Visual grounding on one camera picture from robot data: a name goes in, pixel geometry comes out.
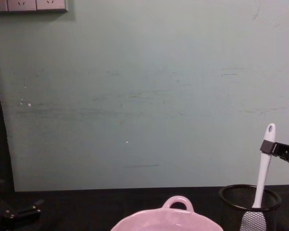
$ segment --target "light green wall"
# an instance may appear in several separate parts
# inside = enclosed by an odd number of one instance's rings
[[[0,96],[17,191],[255,184],[267,124],[289,143],[289,0],[3,15]]]

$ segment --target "pink bowl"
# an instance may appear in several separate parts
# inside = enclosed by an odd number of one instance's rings
[[[173,209],[180,202],[186,210]],[[223,231],[209,218],[194,212],[192,203],[183,196],[168,199],[162,208],[135,213],[120,221],[111,231]]]

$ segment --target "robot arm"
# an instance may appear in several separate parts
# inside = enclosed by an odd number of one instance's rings
[[[289,145],[287,144],[263,140],[260,151],[277,156],[289,162]]]

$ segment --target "mesh pencil holder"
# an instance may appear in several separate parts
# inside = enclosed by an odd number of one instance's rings
[[[241,223],[243,216],[248,216],[252,227],[249,230],[276,231],[277,210],[281,198],[271,190],[263,192],[261,208],[252,208],[256,194],[256,186],[230,185],[219,191],[223,201],[222,225],[224,231],[243,231]],[[265,224],[259,222],[259,213],[263,213]]]

